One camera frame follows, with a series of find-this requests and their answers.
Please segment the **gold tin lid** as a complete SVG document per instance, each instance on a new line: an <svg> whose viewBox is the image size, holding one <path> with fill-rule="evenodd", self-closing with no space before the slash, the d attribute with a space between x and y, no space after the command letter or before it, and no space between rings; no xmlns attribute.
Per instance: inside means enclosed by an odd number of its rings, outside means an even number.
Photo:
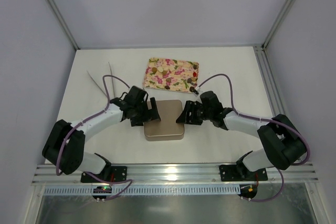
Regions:
<svg viewBox="0 0 336 224"><path fill-rule="evenodd" d="M180 100L156 101L159 120L144 123L144 136L147 141L176 141L184 137L184 124L176 123L183 108Z"/></svg>

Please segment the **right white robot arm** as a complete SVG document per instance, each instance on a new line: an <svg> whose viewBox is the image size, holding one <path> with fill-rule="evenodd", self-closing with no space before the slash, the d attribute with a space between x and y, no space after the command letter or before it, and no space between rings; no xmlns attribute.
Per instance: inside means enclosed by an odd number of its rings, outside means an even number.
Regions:
<svg viewBox="0 0 336 224"><path fill-rule="evenodd" d="M268 167L286 170L308 153L306 144L285 115L279 114L271 119L242 115L233 108L223 107L212 91L201 94L199 101L187 101L176 119L179 124L189 125L202 125L204 121L210 121L219 129L242 132L261 141L262 149L250 151L235 165L224 167L228 180L253 180L257 172Z"/></svg>

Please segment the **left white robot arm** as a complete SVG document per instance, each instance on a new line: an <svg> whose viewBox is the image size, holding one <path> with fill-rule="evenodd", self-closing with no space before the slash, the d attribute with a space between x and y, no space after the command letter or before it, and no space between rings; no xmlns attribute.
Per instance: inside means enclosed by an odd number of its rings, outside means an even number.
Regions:
<svg viewBox="0 0 336 224"><path fill-rule="evenodd" d="M110 162L99 154L85 152L85 143L106 128L129 119L131 126L160 121L154 97L132 86L121 97L108 99L100 112L74 122L57 121L42 150L42 156L56 167L56 174L72 174L79 170L91 174L105 172Z"/></svg>

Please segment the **metal tongs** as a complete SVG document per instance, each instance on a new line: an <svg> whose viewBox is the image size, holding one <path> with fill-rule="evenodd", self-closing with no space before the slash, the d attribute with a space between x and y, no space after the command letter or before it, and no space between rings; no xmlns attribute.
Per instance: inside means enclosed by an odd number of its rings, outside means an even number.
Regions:
<svg viewBox="0 0 336 224"><path fill-rule="evenodd" d="M115 97L113 88L112 67L110 62L100 63L87 69L91 81L99 88L99 90L107 96L106 89L110 98Z"/></svg>

